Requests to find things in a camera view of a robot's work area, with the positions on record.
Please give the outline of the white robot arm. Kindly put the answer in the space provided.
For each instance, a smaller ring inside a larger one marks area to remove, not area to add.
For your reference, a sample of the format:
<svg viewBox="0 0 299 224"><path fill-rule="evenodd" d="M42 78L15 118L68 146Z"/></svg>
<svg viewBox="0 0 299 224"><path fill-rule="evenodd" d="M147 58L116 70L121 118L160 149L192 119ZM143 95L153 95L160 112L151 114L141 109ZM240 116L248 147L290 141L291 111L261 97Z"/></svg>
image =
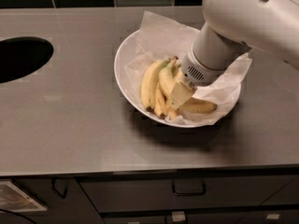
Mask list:
<svg viewBox="0 0 299 224"><path fill-rule="evenodd" d="M169 104L185 104L194 86L213 84L250 49L299 67L299 0L203 0L205 24L182 61Z"/></svg>

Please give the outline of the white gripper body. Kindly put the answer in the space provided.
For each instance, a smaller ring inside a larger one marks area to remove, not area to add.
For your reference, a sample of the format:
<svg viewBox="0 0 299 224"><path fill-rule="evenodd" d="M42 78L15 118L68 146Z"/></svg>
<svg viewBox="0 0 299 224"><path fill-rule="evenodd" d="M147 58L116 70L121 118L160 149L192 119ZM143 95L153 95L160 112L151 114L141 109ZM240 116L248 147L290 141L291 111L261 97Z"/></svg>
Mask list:
<svg viewBox="0 0 299 224"><path fill-rule="evenodd" d="M190 48L182 60L183 75L194 85L206 87L213 84L223 73L223 70L213 70L201 64Z"/></svg>

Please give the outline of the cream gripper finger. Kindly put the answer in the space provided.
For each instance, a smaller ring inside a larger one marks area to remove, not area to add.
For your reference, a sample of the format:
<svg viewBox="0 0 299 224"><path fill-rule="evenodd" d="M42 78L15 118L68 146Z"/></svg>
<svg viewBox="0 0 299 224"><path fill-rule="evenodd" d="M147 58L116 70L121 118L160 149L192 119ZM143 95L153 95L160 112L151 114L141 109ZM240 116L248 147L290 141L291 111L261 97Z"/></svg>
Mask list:
<svg viewBox="0 0 299 224"><path fill-rule="evenodd" d="M168 103L175 110L184 105L196 92L195 87L190 87L179 81L175 84L168 98Z"/></svg>

